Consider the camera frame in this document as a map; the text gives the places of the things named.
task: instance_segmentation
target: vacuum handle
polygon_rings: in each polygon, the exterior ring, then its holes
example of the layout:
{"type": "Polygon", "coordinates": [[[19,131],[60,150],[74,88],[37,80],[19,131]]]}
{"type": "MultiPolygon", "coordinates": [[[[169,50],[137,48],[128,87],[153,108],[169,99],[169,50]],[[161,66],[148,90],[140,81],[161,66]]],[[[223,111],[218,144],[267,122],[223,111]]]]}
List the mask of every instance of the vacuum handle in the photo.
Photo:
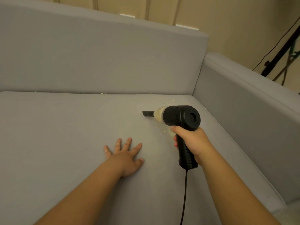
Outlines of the vacuum handle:
{"type": "Polygon", "coordinates": [[[190,152],[185,144],[185,141],[177,134],[176,137],[179,151],[179,165],[185,170],[190,170],[198,167],[195,156],[190,152]]]}

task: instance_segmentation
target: person's right arm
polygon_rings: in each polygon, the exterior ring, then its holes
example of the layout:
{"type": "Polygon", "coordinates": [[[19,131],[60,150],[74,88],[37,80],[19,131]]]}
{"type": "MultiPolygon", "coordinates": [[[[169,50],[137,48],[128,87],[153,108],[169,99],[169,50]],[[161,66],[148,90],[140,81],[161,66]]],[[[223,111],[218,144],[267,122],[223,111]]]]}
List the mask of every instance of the person's right arm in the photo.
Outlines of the person's right arm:
{"type": "Polygon", "coordinates": [[[195,160],[202,166],[223,225],[280,225],[213,147],[202,128],[191,132],[172,126],[171,130],[184,139],[195,160]]]}

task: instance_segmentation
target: sofa seat cushion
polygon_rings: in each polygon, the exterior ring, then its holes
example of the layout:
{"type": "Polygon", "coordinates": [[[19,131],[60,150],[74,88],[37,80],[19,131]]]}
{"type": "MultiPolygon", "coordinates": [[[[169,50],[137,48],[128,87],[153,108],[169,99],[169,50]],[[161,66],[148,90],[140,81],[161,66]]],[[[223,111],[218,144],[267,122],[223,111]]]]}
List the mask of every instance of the sofa seat cushion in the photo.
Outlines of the sofa seat cushion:
{"type": "MultiPolygon", "coordinates": [[[[143,147],[143,167],[122,178],[100,215],[103,224],[177,224],[185,170],[170,129],[143,110],[190,105],[212,144],[258,199],[275,212],[282,199],[212,115],[187,95],[0,93],[0,224],[32,224],[105,160],[118,138],[143,147]]],[[[220,224],[202,168],[190,170],[186,224],[220,224]]]]}

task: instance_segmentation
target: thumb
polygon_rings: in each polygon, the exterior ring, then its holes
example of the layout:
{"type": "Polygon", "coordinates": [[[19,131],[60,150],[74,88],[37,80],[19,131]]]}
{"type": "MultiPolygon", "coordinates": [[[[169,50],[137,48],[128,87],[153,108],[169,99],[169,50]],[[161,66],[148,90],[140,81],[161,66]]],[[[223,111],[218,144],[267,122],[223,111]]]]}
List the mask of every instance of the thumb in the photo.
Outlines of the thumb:
{"type": "Polygon", "coordinates": [[[137,170],[141,168],[141,166],[144,164],[144,162],[145,162],[144,159],[138,159],[134,162],[137,170]]]}
{"type": "Polygon", "coordinates": [[[173,125],[171,126],[172,132],[176,133],[177,135],[181,136],[182,138],[185,138],[186,135],[189,133],[188,130],[178,126],[178,125],[173,125]]]}

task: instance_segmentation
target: hand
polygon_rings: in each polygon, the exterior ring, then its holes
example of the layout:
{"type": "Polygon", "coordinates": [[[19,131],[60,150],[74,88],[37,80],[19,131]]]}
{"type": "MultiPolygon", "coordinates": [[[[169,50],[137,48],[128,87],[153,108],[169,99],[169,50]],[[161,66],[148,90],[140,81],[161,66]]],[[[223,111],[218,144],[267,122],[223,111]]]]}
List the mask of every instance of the hand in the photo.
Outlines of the hand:
{"type": "MultiPolygon", "coordinates": [[[[215,150],[202,128],[198,128],[195,131],[188,131],[180,126],[171,126],[171,130],[182,137],[199,165],[202,164],[201,159],[205,152],[215,150]]],[[[174,146],[178,148],[176,135],[173,140],[175,141],[174,146]]]]}
{"type": "Polygon", "coordinates": [[[103,148],[107,159],[106,162],[111,163],[112,167],[119,168],[122,177],[126,177],[135,173],[145,161],[144,159],[133,161],[133,158],[140,151],[142,143],[139,143],[135,148],[128,151],[131,140],[131,138],[128,138],[121,150],[121,138],[119,138],[115,144],[115,150],[113,154],[109,151],[107,145],[104,145],[103,148]]]}

